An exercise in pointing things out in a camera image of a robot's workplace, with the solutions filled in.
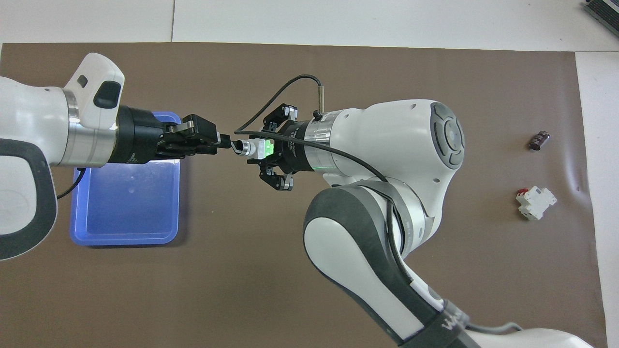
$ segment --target small black cylinder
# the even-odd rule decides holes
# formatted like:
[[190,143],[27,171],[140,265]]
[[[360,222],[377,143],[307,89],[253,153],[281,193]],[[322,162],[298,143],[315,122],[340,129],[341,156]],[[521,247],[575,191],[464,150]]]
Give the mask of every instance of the small black cylinder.
[[533,139],[531,139],[531,142],[529,143],[529,148],[535,151],[539,151],[548,139],[550,139],[550,134],[548,132],[541,131],[537,133],[533,137]]

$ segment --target blue plastic tray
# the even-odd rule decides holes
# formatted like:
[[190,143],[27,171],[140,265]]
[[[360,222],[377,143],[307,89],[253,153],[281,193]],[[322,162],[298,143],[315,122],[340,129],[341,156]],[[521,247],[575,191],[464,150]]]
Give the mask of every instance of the blue plastic tray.
[[[154,115],[181,122],[174,113]],[[178,233],[179,181],[179,160],[87,168],[72,195],[71,239],[90,246],[172,241]]]

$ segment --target button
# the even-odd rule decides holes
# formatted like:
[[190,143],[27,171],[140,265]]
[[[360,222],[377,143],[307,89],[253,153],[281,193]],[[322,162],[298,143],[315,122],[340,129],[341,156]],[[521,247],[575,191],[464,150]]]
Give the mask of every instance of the button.
[[120,98],[120,84],[116,81],[104,81],[95,98],[94,104],[102,109],[113,109],[118,105],[118,99]]
[[433,106],[434,106],[434,114],[438,116],[441,120],[445,120],[447,116],[449,116],[449,113],[446,112],[447,108],[443,104],[434,103]]
[[462,139],[462,147],[466,147],[466,142],[464,142],[464,132],[462,131],[462,125],[460,124],[459,119],[456,119],[456,124],[458,125],[458,130],[460,131],[460,139]]
[[458,153],[451,154],[451,156],[449,156],[449,163],[451,165],[458,166],[462,164],[462,160],[464,160],[464,151],[460,151]]
[[449,150],[447,139],[445,139],[445,132],[443,131],[441,124],[438,122],[434,124],[434,139],[436,140],[436,147],[440,151],[439,155],[447,156]]
[[88,79],[84,76],[84,75],[80,75],[77,78],[77,83],[82,86],[82,88],[86,87],[86,84],[88,83]]
[[453,151],[458,151],[462,148],[462,137],[460,135],[460,129],[454,120],[447,120],[445,122],[445,138],[447,144]]
[[437,114],[432,113],[432,115],[430,116],[430,124],[435,124],[435,123],[439,123],[442,124],[444,121],[442,118],[440,118]]

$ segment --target black wire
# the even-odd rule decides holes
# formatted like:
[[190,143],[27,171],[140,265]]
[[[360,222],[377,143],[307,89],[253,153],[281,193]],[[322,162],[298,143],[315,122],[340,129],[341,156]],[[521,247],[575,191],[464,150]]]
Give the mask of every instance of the black wire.
[[77,184],[79,184],[79,182],[82,181],[82,178],[84,177],[84,173],[86,172],[86,168],[76,168],[76,169],[79,171],[79,175],[77,176],[77,179],[75,180],[75,182],[73,182],[73,185],[71,185],[69,189],[57,195],[56,199],[61,199],[62,197],[65,197],[67,194],[71,193],[71,191],[73,191],[73,189],[77,187]]
[[285,142],[294,142],[296,144],[300,144],[300,145],[303,145],[303,146],[310,146],[310,147],[315,147],[315,148],[320,149],[320,150],[325,150],[325,151],[331,152],[333,154],[340,155],[342,157],[346,157],[347,159],[352,160],[352,161],[358,163],[363,168],[366,168],[372,174],[374,174],[376,177],[378,177],[381,181],[387,182],[387,178],[385,178],[385,176],[383,174],[381,174],[381,172],[377,171],[374,167],[372,167],[371,165],[367,164],[365,161],[363,161],[363,160],[359,159],[358,157],[355,157],[355,156],[353,156],[353,155],[351,155],[351,154],[349,154],[347,152],[344,152],[344,151],[341,151],[341,150],[338,150],[338,149],[334,149],[333,147],[325,146],[325,145],[322,145],[322,144],[317,144],[315,142],[310,142],[310,141],[306,141],[306,140],[291,138],[291,137],[283,136],[283,135],[277,134],[277,133],[264,132],[264,131],[263,132],[243,131],[253,121],[255,121],[258,117],[260,117],[260,115],[262,113],[264,113],[264,110],[266,110],[269,107],[269,105],[271,105],[275,101],[275,99],[277,99],[277,97],[279,97],[279,95],[286,88],[288,88],[289,85],[293,84],[295,81],[298,81],[300,79],[312,79],[312,80],[314,80],[316,82],[316,84],[318,84],[319,87],[322,86],[322,83],[320,82],[320,80],[316,76],[313,76],[313,75],[303,74],[303,75],[296,76],[293,79],[290,79],[275,94],[273,94],[273,97],[271,97],[271,99],[269,99],[269,101],[266,104],[264,104],[264,106],[252,118],[249,119],[249,121],[245,122],[244,125],[240,126],[234,132],[234,134],[236,134],[236,135],[243,135],[243,134],[245,134],[245,135],[265,137],[265,138],[268,138],[268,139],[280,140],[280,141],[285,141]]
[[277,92],[273,95],[273,97],[271,97],[271,99],[269,99],[269,101],[268,101],[266,104],[264,104],[264,106],[260,109],[260,111],[258,111],[258,113],[256,113],[256,114],[254,115],[254,117],[250,118],[250,119],[249,119],[249,121],[245,122],[245,124],[244,124],[244,125],[240,126],[240,127],[239,127],[239,128],[238,128],[235,132],[234,132],[234,134],[239,134],[239,133],[237,133],[237,132],[240,132],[240,131],[244,130],[245,128],[247,128],[247,126],[249,126],[249,125],[250,125],[253,121],[255,121],[255,120],[256,120],[256,118],[260,117],[260,115],[264,112],[264,110],[266,110],[266,109],[269,107],[269,105],[271,105],[271,104],[275,101],[275,99],[277,99],[277,97],[279,97],[279,95],[280,95],[280,94],[282,94],[282,92],[283,92],[286,88],[288,88],[288,86],[289,86],[289,85],[292,85],[295,81],[298,81],[298,80],[300,80],[300,79],[312,79],[312,80],[316,81],[316,83],[318,84],[318,86],[319,86],[319,87],[320,87],[320,86],[322,86],[322,83],[320,82],[320,80],[319,80],[316,76],[314,76],[314,75],[307,75],[307,74],[303,74],[303,75],[296,76],[296,77],[294,77],[293,79],[290,79],[288,82],[286,82],[286,83],[282,86],[282,88],[280,88],[280,89],[279,89],[279,90],[278,90],[278,91],[277,91]]
[[512,321],[510,321],[509,323],[505,323],[501,326],[497,326],[497,327],[481,326],[481,325],[469,323],[466,328],[468,330],[475,331],[476,333],[493,334],[493,335],[504,334],[510,329],[513,329],[514,331],[522,331],[522,327],[516,323],[513,323]]
[[[412,283],[413,278],[410,276],[409,272],[404,267],[404,262],[402,261],[402,258],[400,256],[400,251],[397,249],[397,246],[396,246],[396,235],[394,234],[393,223],[391,221],[393,219],[394,205],[390,199],[387,199],[387,198],[385,199],[387,201],[387,233],[390,234],[388,236],[389,237],[389,248],[391,249],[391,254],[393,255],[394,261],[396,262],[398,269],[400,269],[400,272],[406,277],[408,282]],[[396,215],[396,217],[397,217],[396,219],[397,224],[400,227],[400,231],[402,232],[402,245],[404,245],[404,224],[402,223],[402,220],[399,218],[399,216]]]
[[255,131],[242,131],[241,132],[241,131],[236,131],[236,132],[234,132],[234,134],[247,134],[247,135],[252,135],[252,136],[265,137],[265,138],[273,139],[273,140],[290,141],[290,142],[294,142],[295,144],[301,144],[301,145],[304,145],[304,146],[315,147],[315,148],[320,149],[320,150],[325,150],[325,151],[328,151],[328,152],[332,152],[333,154],[340,155],[342,157],[346,157],[347,159],[352,160],[352,161],[358,163],[363,168],[366,168],[372,174],[374,174],[376,177],[378,177],[381,181],[387,182],[387,178],[385,178],[385,176],[383,174],[381,174],[381,172],[377,171],[374,167],[369,165],[367,162],[363,161],[362,159],[359,159],[358,157],[355,157],[355,156],[349,154],[348,152],[344,152],[342,150],[334,149],[333,147],[325,146],[325,145],[322,145],[322,144],[317,144],[315,142],[311,142],[311,141],[307,141],[307,140],[301,140],[301,139],[297,139],[297,138],[293,138],[293,137],[287,137],[287,136],[283,136],[281,134],[271,133],[271,132],[255,132]]

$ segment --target white robot link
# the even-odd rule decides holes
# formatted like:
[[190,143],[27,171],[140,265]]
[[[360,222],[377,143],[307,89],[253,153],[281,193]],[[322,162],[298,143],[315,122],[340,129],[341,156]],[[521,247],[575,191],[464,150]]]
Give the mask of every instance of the white robot link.
[[[332,187],[309,206],[305,250],[399,346],[590,347],[552,329],[471,324],[404,263],[436,232],[448,184],[464,158],[462,127],[447,106],[402,100],[365,110],[324,113],[319,107],[313,119],[297,121],[297,109],[281,105],[264,118],[261,131],[244,131],[304,77],[319,84],[321,96],[318,79],[298,76],[235,131],[252,137],[234,142],[196,115],[161,123],[149,111],[119,105],[124,76],[99,54],[87,55],[63,89],[0,77],[0,259],[28,251],[51,230],[56,196],[50,165],[146,163],[232,147],[258,164],[261,179],[277,190],[290,191],[298,171],[323,175]],[[510,328],[521,331],[499,334]]]

